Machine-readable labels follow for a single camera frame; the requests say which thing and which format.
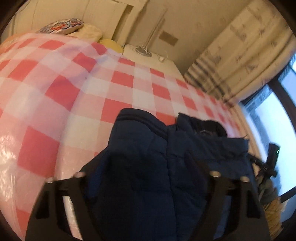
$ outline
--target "brown rectangle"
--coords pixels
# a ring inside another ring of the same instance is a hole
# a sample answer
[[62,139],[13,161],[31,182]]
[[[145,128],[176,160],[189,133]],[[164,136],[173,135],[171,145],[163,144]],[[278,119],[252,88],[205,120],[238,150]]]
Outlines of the brown rectangle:
[[159,36],[159,39],[162,41],[165,41],[169,45],[175,46],[175,44],[178,42],[179,39],[174,37],[173,35],[167,33],[166,31],[163,31],[161,35]]

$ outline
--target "yellow cushion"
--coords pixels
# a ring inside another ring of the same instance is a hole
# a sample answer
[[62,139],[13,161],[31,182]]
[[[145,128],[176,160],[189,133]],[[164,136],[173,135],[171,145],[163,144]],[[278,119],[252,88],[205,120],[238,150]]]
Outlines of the yellow cushion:
[[113,49],[117,53],[123,53],[123,48],[111,39],[101,39],[100,44],[103,44],[106,48]]

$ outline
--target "curtain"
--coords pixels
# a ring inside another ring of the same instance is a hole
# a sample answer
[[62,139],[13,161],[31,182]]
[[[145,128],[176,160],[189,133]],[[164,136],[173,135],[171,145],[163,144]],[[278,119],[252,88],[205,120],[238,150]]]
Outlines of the curtain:
[[185,80],[229,106],[277,75],[296,52],[296,38],[267,0],[254,0],[189,67]]

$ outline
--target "white table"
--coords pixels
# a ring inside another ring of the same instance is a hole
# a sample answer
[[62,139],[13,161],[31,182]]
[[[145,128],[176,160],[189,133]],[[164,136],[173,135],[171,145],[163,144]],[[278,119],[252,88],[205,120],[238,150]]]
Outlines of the white table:
[[143,55],[135,52],[135,48],[136,48],[135,46],[126,45],[124,47],[123,56],[125,56],[126,58],[128,58],[129,60],[131,60],[137,64],[142,64],[144,66],[161,71],[164,74],[171,75],[179,80],[185,81],[173,61],[167,59],[163,63],[161,63],[158,60],[157,54],[152,53],[152,57],[146,57],[146,56],[143,56]]

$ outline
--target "metal bolt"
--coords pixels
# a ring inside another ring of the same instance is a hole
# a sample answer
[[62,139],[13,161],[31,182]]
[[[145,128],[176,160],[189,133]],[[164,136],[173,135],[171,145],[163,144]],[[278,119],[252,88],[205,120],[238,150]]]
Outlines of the metal bolt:
[[85,177],[85,172],[76,172],[73,177],[75,178],[82,178],[82,177]]
[[53,183],[54,182],[54,178],[53,177],[48,177],[45,179],[46,183]]
[[221,173],[217,171],[210,171],[210,175],[212,177],[221,177]]
[[240,180],[243,182],[243,183],[249,183],[250,182],[250,179],[248,177],[240,177]]

